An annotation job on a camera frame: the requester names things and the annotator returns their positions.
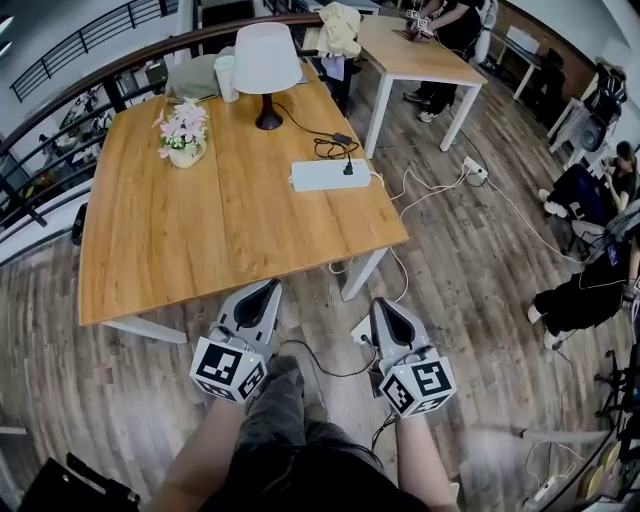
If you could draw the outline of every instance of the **white cable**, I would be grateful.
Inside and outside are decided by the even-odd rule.
[[[555,249],[554,247],[552,247],[550,244],[548,244],[548,243],[545,241],[545,239],[544,239],[544,238],[542,238],[542,237],[538,234],[538,232],[535,230],[535,228],[534,228],[531,224],[529,224],[529,221],[526,219],[526,217],[525,217],[524,215],[522,215],[522,213],[520,212],[520,210],[518,209],[518,207],[515,205],[515,203],[514,203],[511,199],[509,199],[509,198],[505,195],[505,193],[504,193],[504,192],[502,192],[502,190],[500,190],[498,187],[496,187],[496,186],[493,184],[493,182],[492,182],[489,178],[487,178],[487,183],[489,183],[489,185],[491,185],[493,188],[495,188],[495,189],[500,193],[500,195],[501,195],[502,197],[504,197],[504,198],[507,200],[507,202],[508,202],[511,206],[513,206],[513,208],[515,209],[516,213],[517,213],[518,215],[520,215],[520,218],[524,221],[524,223],[527,225],[527,227],[528,227],[528,228],[533,232],[533,234],[534,234],[534,235],[536,235],[536,236],[538,237],[538,239],[539,239],[539,240],[540,240],[544,245],[546,245],[549,249],[551,249],[553,252],[555,252],[558,256],[562,256],[564,259],[567,259],[567,260],[569,260],[569,261],[573,261],[574,263],[579,263],[579,264],[581,264],[581,265],[584,263],[584,261],[576,260],[576,259],[572,258],[571,256],[565,256],[565,255],[564,255],[564,254],[562,254],[560,251],[558,251],[557,249]]]

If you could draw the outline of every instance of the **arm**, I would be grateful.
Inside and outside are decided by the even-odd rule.
[[[623,190],[622,192],[620,192],[620,194],[618,194],[618,192],[616,192],[616,189],[613,188],[613,184],[611,183],[611,175],[608,172],[605,172],[604,177],[609,184],[609,192],[611,192],[611,199],[613,200],[613,204],[616,205],[616,209],[618,210],[618,213],[620,213],[627,207],[627,204],[629,204],[629,193],[626,190]]]
[[[169,466],[143,512],[197,511],[227,478],[244,406],[216,400]]]
[[[631,286],[638,279],[638,267],[640,267],[640,248],[638,248],[638,241],[634,237],[631,242],[631,256],[629,256],[629,281]]]
[[[456,498],[424,415],[396,421],[398,486],[434,512],[456,512]]]
[[[426,18],[431,16],[434,12],[442,7],[442,0],[429,0],[429,3],[425,5],[420,11],[420,17]]]
[[[449,11],[447,14],[443,14],[437,20],[433,20],[429,23],[428,28],[430,30],[438,30],[446,25],[458,21],[462,18],[463,14],[469,10],[468,5],[458,4],[453,11]]]

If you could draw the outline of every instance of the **power strip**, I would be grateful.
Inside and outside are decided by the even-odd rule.
[[[293,162],[289,181],[296,192],[368,187],[371,174],[362,158],[352,159],[352,174],[345,174],[349,160],[313,160]]]

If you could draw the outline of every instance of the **white lampshade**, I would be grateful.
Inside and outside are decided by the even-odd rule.
[[[293,87],[302,78],[289,27],[256,23],[238,30],[234,87],[247,94],[270,94]]]

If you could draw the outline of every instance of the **white table leg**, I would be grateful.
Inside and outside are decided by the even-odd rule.
[[[529,82],[529,78],[531,78],[531,75],[533,75],[533,72],[535,71],[535,69],[536,67],[533,64],[529,66],[529,69],[527,69],[527,72],[525,73],[524,78],[522,79],[522,82],[520,82],[520,86],[518,87],[518,90],[513,95],[514,100],[517,101],[518,98],[520,98],[522,91],[524,91],[524,88],[527,86],[527,82]]]
[[[364,145],[367,158],[371,158],[376,149],[376,141],[378,140],[378,134],[380,133],[380,127],[382,126],[382,118],[384,117],[384,112],[387,109],[387,103],[389,101],[389,95],[391,94],[391,85],[393,85],[393,78],[384,74],[382,78],[380,78],[380,83],[378,84],[376,103],[373,106],[373,114],[371,115],[369,131],[367,132],[367,142]]]
[[[506,45],[506,43],[502,47],[502,51],[500,52],[500,55],[498,56],[498,60],[496,60],[496,66],[499,66],[500,64],[502,64],[502,59],[504,59],[504,54],[505,53],[507,53],[507,45]]]
[[[347,282],[344,283],[342,291],[342,300],[351,300],[356,296],[356,293],[362,288],[362,285],[369,279],[371,272],[376,268],[382,257],[387,252],[388,247],[384,249],[377,249],[369,254],[363,254],[358,256],[351,264],[349,270],[349,277]]]
[[[115,327],[122,331],[127,331],[139,336],[146,336],[160,341],[168,341],[169,343],[177,343],[182,345],[187,342],[187,335],[184,332],[176,331],[164,325],[143,320],[135,315],[123,316],[114,320],[102,322],[109,327]]]
[[[563,165],[564,170],[567,171],[569,170],[569,167],[579,163],[580,160],[582,160],[586,154],[587,154],[587,150],[584,148],[574,149],[573,153],[571,153],[571,157],[569,158],[569,161]]]
[[[573,107],[575,106],[576,103],[579,103],[579,102],[576,102],[574,98],[571,98],[571,101],[569,101],[567,106],[564,108],[564,110],[562,111],[562,114],[560,114],[560,117],[558,118],[556,123],[551,127],[551,130],[549,130],[549,133],[547,133],[547,139],[550,139],[551,137],[553,137],[553,135],[560,129],[560,127],[562,126],[562,123],[564,123],[565,119],[569,117],[569,114],[571,114],[571,111],[573,110]]]
[[[481,87],[481,85],[473,85],[467,90],[467,94],[465,95],[464,100],[462,100],[462,105],[460,105],[458,113],[449,127],[449,131],[444,136],[442,144],[440,144],[440,149],[442,151],[448,151],[451,147],[451,143],[453,142],[453,139],[456,138],[456,135],[458,135],[458,131],[460,130],[462,123],[464,123],[469,110],[471,110],[473,102],[476,101],[476,97],[478,96]]]

